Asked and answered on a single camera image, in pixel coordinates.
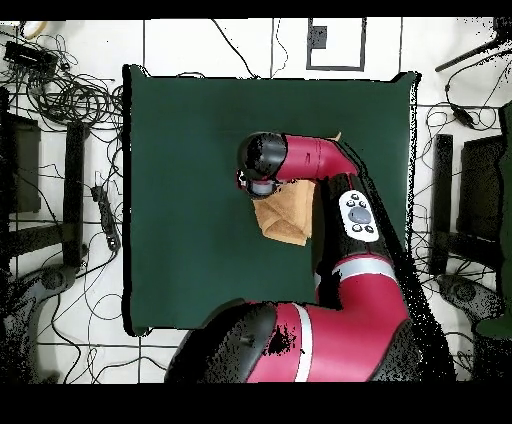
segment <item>red robot arm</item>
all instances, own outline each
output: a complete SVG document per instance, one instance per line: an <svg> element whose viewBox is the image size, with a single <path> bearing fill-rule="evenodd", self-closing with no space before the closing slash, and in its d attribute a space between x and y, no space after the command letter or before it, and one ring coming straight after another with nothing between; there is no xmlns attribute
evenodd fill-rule
<svg viewBox="0 0 512 424"><path fill-rule="evenodd" d="M330 140L274 133L244 140L238 164L239 187L253 198L292 180L316 183L317 305L225 305L189 332L165 381L419 380L421 352L386 244L389 222L364 165Z"/></svg>

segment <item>dark green surface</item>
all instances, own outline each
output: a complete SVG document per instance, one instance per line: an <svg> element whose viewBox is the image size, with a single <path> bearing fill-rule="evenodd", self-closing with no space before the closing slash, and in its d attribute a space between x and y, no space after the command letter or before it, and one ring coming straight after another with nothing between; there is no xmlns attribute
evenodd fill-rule
<svg viewBox="0 0 512 424"><path fill-rule="evenodd" d="M480 322L477 331L487 337L512 338L512 102L503 106L499 115L501 129L507 143L499 164L503 179L503 220L500 244L504 261L501 270L497 272L497 285L501 286L505 313L498 319Z"/></svg>
<svg viewBox="0 0 512 424"><path fill-rule="evenodd" d="M415 77L149 78L133 66L133 326L194 328L236 297L314 301L309 243L263 237L251 200L235 188L236 150L255 131L341 131L404 240Z"/></svg>

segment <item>metal stand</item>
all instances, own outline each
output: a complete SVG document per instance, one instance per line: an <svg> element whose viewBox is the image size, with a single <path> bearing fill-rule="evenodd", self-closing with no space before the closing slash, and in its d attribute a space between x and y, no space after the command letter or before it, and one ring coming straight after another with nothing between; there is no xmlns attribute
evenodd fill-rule
<svg viewBox="0 0 512 424"><path fill-rule="evenodd" d="M82 243L84 141L81 122L67 126L63 223L9 232L9 212L16 195L15 139L8 111L9 93L0 88L0 382L41 383L37 371L37 321L43 303L69 289L86 254ZM9 262L62 243L63 264L10 281Z"/></svg>
<svg viewBox="0 0 512 424"><path fill-rule="evenodd" d="M447 68L452 67L453 65L456 65L457 63L462 62L463 60L483 53L486 50L495 49L507 41L512 40L512 18L493 18L492 26L494 31L496 31L496 38L494 40L438 66L436 68L436 72L441 72Z"/></svg>

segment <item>black pole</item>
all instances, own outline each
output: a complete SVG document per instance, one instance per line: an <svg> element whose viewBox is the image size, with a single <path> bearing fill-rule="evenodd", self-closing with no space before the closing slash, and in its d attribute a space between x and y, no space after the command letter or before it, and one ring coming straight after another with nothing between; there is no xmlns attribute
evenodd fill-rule
<svg viewBox="0 0 512 424"><path fill-rule="evenodd" d="M501 40L494 39L492 41L489 41L488 43L485 43L484 45L477 47L476 49L473 49L467 53L464 53L455 59L450 60L449 62L446 62L436 68L436 72L444 71L447 68L452 67L453 65L456 65L457 63L462 62L463 60L469 59L470 57L476 56L477 54L483 53L486 50L494 49L495 47L498 47L501 44Z"/></svg>

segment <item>control buttons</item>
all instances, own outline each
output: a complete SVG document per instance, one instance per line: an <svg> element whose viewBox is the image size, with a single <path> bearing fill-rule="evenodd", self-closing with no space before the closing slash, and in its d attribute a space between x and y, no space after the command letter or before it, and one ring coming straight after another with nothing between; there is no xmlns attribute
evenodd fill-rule
<svg viewBox="0 0 512 424"><path fill-rule="evenodd" d="M348 214L348 219L356 224L369 224L372 222L372 216L367 209L355 207Z"/></svg>

